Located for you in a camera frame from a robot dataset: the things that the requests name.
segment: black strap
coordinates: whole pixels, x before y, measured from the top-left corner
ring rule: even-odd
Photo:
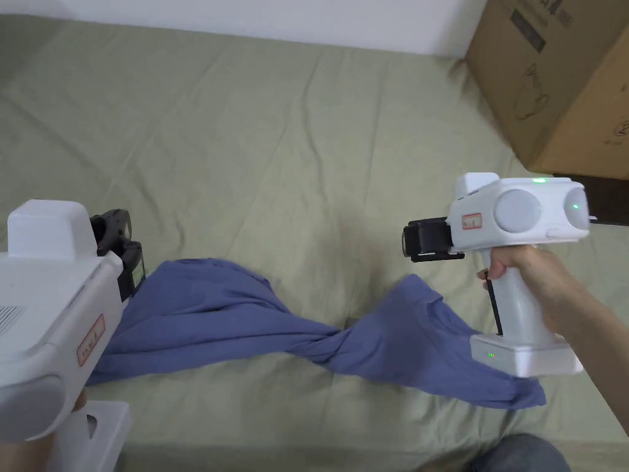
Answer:
[[[489,271],[485,270],[485,281],[487,282],[487,291],[489,292],[489,301],[491,302],[491,309],[494,311],[494,319],[496,320],[496,327],[498,328],[498,335],[503,335],[503,326],[500,324],[500,316],[498,315],[498,304],[496,303],[496,295],[494,294],[494,286],[491,284],[491,280],[487,278]]]

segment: red label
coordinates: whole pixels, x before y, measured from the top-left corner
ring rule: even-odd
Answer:
[[[472,213],[471,215],[463,215],[461,222],[464,230],[478,230],[482,228],[482,215],[480,213]]]
[[[103,333],[105,333],[105,318],[103,318],[101,314],[77,349],[77,359],[81,367],[87,362],[89,355],[92,354],[92,351],[96,347],[98,340],[103,336]]]

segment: white handheld device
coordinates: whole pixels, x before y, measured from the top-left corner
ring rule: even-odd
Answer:
[[[493,247],[570,242],[588,234],[582,184],[568,178],[500,179],[491,172],[475,172],[457,180],[447,218],[409,223],[404,249],[414,261],[460,259],[478,250],[489,267]],[[476,361],[518,377],[583,370],[567,342],[544,326],[540,305],[519,270],[508,269],[489,289],[498,334],[472,336]]]
[[[110,222],[117,212],[128,216],[113,210]],[[95,218],[78,203],[30,200],[10,214],[0,254],[0,442],[55,431],[49,471],[111,471],[131,424],[126,403],[88,402],[71,413],[120,322],[121,290],[127,298],[135,289],[94,231],[118,252],[128,239]]]

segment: finger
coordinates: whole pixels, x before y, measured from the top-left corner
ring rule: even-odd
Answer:
[[[74,408],[72,409],[73,412],[79,411],[81,408],[83,408],[87,403],[87,395],[85,392],[85,389],[81,390],[81,393],[79,393],[79,397],[77,398],[77,401],[74,403]]]
[[[488,280],[499,279],[500,277],[504,275],[506,271],[507,271],[506,266],[502,262],[499,262],[492,257],[491,266],[489,267],[489,273],[487,274],[487,278]]]

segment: wrinkled sheet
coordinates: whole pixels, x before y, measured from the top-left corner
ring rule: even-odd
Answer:
[[[3,17],[0,64],[2,219],[33,197],[122,207],[149,270],[230,259],[336,327],[416,273],[493,328],[478,261],[400,249],[406,222],[446,215],[461,173],[529,175],[463,63]],[[591,233],[552,249],[629,322],[628,229]],[[131,404],[125,471],[457,470],[514,431],[552,439],[575,471],[623,470],[628,442],[588,376],[542,383],[547,406],[502,412],[269,354],[89,396]]]
[[[503,410],[538,407],[537,379],[472,358],[478,334],[417,275],[347,329],[291,313],[268,280],[222,259],[167,261],[129,301],[88,385],[286,352],[337,374]]]

